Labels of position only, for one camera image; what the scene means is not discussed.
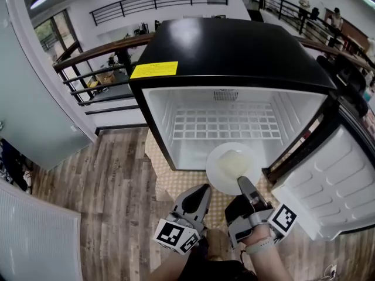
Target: power outlet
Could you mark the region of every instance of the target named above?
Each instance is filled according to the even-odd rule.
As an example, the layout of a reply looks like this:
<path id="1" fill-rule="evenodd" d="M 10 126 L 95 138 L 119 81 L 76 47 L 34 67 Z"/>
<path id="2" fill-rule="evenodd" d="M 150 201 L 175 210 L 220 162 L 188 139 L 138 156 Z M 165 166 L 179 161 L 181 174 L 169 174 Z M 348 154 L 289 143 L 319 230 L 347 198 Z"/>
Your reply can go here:
<path id="1" fill-rule="evenodd" d="M 334 265 L 334 266 L 331 267 L 330 272 L 329 272 L 329 279 L 330 280 L 333 279 L 334 277 L 336 277 L 337 268 L 338 268 L 337 265 Z"/>

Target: white plate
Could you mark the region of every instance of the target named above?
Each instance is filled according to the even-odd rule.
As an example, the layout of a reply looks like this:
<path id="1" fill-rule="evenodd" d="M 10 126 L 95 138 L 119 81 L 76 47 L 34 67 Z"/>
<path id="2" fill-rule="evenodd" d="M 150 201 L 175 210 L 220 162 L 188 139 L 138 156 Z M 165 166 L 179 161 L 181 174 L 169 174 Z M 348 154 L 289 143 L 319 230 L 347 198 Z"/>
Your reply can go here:
<path id="1" fill-rule="evenodd" d="M 241 193 L 237 180 L 231 179 L 219 168 L 218 159 L 227 151 L 235 150 L 238 153 L 246 155 L 250 160 L 248 170 L 243 174 L 250 179 L 253 185 L 256 185 L 261 176 L 261 166 L 255 151 L 242 143 L 224 143 L 212 150 L 206 163 L 207 177 L 214 188 L 224 194 L 238 196 Z"/>

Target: mini fridge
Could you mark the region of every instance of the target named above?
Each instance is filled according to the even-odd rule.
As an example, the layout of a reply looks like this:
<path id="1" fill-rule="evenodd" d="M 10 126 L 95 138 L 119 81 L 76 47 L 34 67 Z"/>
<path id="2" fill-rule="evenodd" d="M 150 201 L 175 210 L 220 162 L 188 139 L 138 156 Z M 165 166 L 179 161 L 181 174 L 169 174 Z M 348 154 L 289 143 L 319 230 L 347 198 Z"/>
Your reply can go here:
<path id="1" fill-rule="evenodd" d="M 256 152 L 252 167 L 311 238 L 375 224 L 372 137 L 329 74 L 282 27 L 163 22 L 138 65 L 170 61 L 175 72 L 132 77 L 130 86 L 172 170 L 204 170 L 215 147 L 240 142 Z"/>

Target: fridge shelf grid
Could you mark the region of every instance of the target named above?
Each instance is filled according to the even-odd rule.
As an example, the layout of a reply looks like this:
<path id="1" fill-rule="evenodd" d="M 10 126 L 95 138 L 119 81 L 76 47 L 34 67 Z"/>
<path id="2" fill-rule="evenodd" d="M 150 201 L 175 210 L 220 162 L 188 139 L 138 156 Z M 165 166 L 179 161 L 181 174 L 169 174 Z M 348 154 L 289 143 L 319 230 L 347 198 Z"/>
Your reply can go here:
<path id="1" fill-rule="evenodd" d="M 173 140 L 281 139 L 269 103 L 225 103 L 187 107 L 178 105 Z"/>

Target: door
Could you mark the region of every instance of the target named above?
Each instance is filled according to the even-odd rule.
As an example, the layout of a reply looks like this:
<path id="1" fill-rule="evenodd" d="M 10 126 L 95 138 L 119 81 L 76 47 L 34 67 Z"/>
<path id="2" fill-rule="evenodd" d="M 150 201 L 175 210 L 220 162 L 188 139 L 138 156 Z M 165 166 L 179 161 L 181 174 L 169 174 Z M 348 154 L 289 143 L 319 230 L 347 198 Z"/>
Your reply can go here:
<path id="1" fill-rule="evenodd" d="M 272 190 L 312 239 L 332 240 L 375 225 L 373 138 L 342 105 L 328 128 L 318 148 Z"/>
<path id="2" fill-rule="evenodd" d="M 44 169 L 90 140 L 63 112 L 28 62 L 0 0 L 0 137 Z"/>

